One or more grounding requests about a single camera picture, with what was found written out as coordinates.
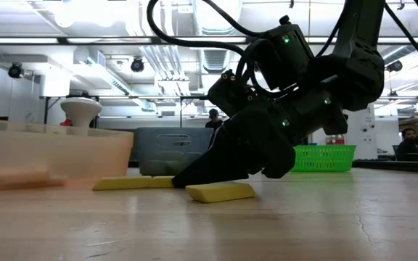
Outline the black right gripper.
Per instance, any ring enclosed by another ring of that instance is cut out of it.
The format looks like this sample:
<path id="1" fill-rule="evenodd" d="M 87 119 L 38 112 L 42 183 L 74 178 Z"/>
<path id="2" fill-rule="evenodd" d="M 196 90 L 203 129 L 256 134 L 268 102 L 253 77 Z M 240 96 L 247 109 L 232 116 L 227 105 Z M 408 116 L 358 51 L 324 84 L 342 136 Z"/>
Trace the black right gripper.
<path id="1" fill-rule="evenodd" d="M 342 104 L 325 89 L 255 101 L 217 129 L 209 149 L 172 179 L 173 186 L 235 181 L 258 172 L 281 178 L 295 164 L 291 141 L 320 128 L 327 135 L 348 131 Z"/>

